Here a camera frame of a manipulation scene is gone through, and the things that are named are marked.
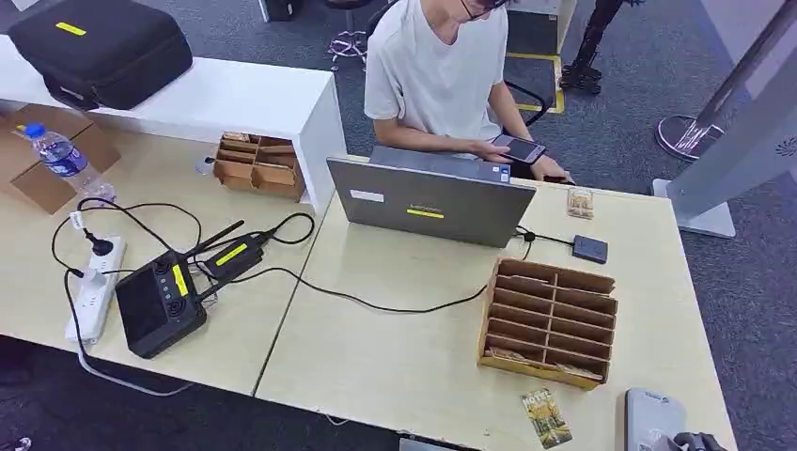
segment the plastic bottle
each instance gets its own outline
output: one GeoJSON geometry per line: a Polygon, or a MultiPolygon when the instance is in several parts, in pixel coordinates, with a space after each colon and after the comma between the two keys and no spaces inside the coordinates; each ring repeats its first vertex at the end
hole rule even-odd
{"type": "Polygon", "coordinates": [[[117,198],[114,186],[102,179],[69,139],[56,132],[47,132],[38,122],[25,126],[25,135],[41,162],[71,185],[77,194],[101,197],[111,202],[117,198]]]}

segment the yellow label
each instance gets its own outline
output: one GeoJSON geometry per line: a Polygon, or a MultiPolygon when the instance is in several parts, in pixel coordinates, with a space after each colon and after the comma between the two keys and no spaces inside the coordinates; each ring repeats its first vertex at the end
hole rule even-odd
{"type": "Polygon", "coordinates": [[[230,261],[234,256],[243,252],[243,249],[246,249],[246,243],[241,244],[240,246],[236,247],[235,249],[229,251],[229,253],[218,260],[216,260],[216,266],[222,266],[228,261],[230,261]]]}
{"type": "Polygon", "coordinates": [[[70,24],[64,23],[64,22],[56,23],[55,24],[55,28],[60,28],[60,29],[62,29],[64,31],[69,31],[73,35],[77,35],[77,36],[82,36],[82,35],[84,35],[86,33],[85,30],[81,30],[80,28],[78,28],[78,27],[76,27],[74,25],[70,25],[70,24]]]}
{"type": "Polygon", "coordinates": [[[428,218],[443,219],[443,215],[442,214],[440,214],[440,213],[432,213],[430,211],[407,209],[407,212],[410,213],[410,214],[417,214],[418,216],[426,216],[428,218]]]}
{"type": "Polygon", "coordinates": [[[172,272],[175,274],[175,284],[177,284],[177,289],[180,291],[180,296],[185,296],[188,294],[188,287],[185,286],[185,279],[182,278],[180,266],[175,265],[172,268],[172,272]]]}

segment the black carrying case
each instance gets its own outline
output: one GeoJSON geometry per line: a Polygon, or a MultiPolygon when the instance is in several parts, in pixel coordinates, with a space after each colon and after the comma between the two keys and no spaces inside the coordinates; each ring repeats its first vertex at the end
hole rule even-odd
{"type": "Polygon", "coordinates": [[[194,61],[171,16],[130,0],[64,0],[8,36],[53,97],[83,111],[129,110],[194,61]]]}

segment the white power strip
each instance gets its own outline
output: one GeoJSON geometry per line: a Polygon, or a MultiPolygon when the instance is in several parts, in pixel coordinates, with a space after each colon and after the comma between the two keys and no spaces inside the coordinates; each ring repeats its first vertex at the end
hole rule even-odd
{"type": "MultiPolygon", "coordinates": [[[[88,268],[97,272],[116,271],[121,269],[122,257],[127,244],[121,237],[105,238],[114,244],[114,250],[104,257],[94,254],[88,261],[88,268]]],[[[113,272],[104,275],[104,283],[101,285],[83,283],[80,292],[74,298],[75,312],[80,321],[80,336],[84,343],[97,343],[105,327],[105,318],[108,316],[108,306],[111,297],[114,295],[114,288],[117,286],[119,273],[113,272]]],[[[69,341],[77,342],[77,333],[74,328],[74,318],[70,316],[67,324],[66,337],[69,341]]]]}

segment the wooden card holder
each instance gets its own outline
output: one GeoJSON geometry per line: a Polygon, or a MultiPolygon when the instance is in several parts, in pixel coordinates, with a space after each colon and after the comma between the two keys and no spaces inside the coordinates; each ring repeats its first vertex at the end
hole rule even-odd
{"type": "Polygon", "coordinates": [[[305,179],[290,141],[255,134],[246,140],[222,137],[213,174],[227,188],[276,194],[299,201],[305,179]]]}
{"type": "Polygon", "coordinates": [[[484,304],[480,365],[592,390],[608,381],[614,279],[501,258],[484,304]]]}

